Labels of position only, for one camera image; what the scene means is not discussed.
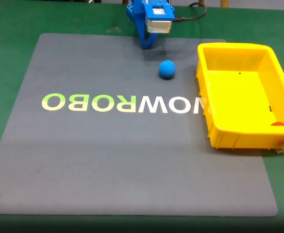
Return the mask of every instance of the yellow letter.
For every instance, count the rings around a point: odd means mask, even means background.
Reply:
[[[131,101],[128,102],[123,96],[117,96],[121,102],[117,104],[117,109],[120,112],[125,112],[125,113],[135,113],[136,110],[136,96],[131,96]],[[123,108],[123,105],[128,105],[130,108]]]
[[[55,106],[55,107],[50,107],[48,105],[48,100],[51,98],[51,97],[54,97],[54,96],[57,96],[60,98],[60,102],[58,104],[58,106]],[[59,110],[60,108],[62,108],[65,104],[65,97],[61,94],[58,94],[58,93],[53,93],[53,94],[49,94],[47,96],[45,96],[43,98],[43,101],[41,101],[41,105],[43,106],[44,109],[46,110],[49,110],[49,111],[55,111],[55,110]]]
[[[75,100],[76,97],[82,97],[83,101],[76,101]],[[70,110],[72,110],[72,111],[87,111],[89,95],[80,95],[80,94],[72,95],[71,97],[69,97],[69,101],[71,101],[71,103],[68,106],[68,108]],[[76,108],[75,107],[76,104],[81,104],[81,108]]]
[[[107,106],[106,108],[100,108],[100,107],[98,107],[98,101],[99,101],[99,99],[101,99],[101,98],[106,98],[106,99],[108,99],[109,104],[108,104],[108,106]],[[93,100],[92,100],[92,107],[93,107],[95,110],[99,111],[99,112],[107,112],[107,111],[111,110],[111,109],[113,108],[114,104],[115,104],[115,103],[114,103],[113,97],[108,96],[108,95],[99,95],[99,96],[94,97]]]

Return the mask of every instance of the ball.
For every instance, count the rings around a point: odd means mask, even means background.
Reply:
[[[271,125],[281,125],[281,126],[284,126],[284,123],[283,122],[274,122],[274,123],[272,123]]]
[[[163,79],[171,79],[175,74],[176,67],[172,61],[166,60],[159,66],[159,74]]]

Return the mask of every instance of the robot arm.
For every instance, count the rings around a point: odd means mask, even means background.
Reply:
[[[175,17],[174,8],[170,0],[132,0],[127,6],[127,15],[134,21],[140,38],[142,48],[149,49],[156,41],[159,33],[169,33],[172,22],[195,20],[206,14],[206,7],[201,3],[193,3],[189,6],[199,5],[204,7],[203,14],[195,18]],[[145,25],[150,36],[145,41]]]

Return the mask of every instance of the white letter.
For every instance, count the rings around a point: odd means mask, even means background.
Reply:
[[[199,112],[199,103],[201,104],[202,109],[204,109],[203,108],[202,99],[200,97],[196,97],[195,107],[194,107],[194,114],[198,114],[198,112]]]
[[[182,101],[184,101],[184,103],[185,103],[185,108],[184,108],[183,110],[177,110],[177,109],[175,108],[174,102],[175,102],[176,100],[182,100]],[[170,107],[170,109],[171,109],[173,112],[175,112],[175,113],[188,113],[189,110],[190,110],[190,108],[191,108],[191,105],[190,105],[190,102],[189,102],[188,99],[186,99],[186,98],[184,98],[184,97],[179,97],[179,96],[178,96],[178,97],[173,97],[172,99],[170,99],[170,101],[169,101],[169,107]]]
[[[151,105],[150,98],[148,96],[143,96],[140,108],[138,109],[139,113],[144,112],[145,103],[147,103],[151,113],[156,113],[157,107],[158,107],[158,103],[160,103],[160,105],[161,105],[162,112],[163,113],[167,113],[166,105],[163,102],[163,99],[162,99],[161,96],[157,96],[156,97],[155,103],[153,104],[153,106]]]

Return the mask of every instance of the black cable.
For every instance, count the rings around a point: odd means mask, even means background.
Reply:
[[[193,17],[193,18],[186,18],[186,17],[178,17],[178,16],[176,16],[173,22],[174,23],[180,23],[180,22],[184,22],[184,21],[192,21],[192,20],[197,20],[197,19],[202,18],[203,16],[205,16],[206,12],[207,12],[206,6],[204,4],[202,4],[202,3],[200,3],[200,2],[194,2],[194,3],[190,4],[189,7],[193,7],[195,5],[202,6],[204,8],[204,12],[201,15],[199,15],[197,17]]]

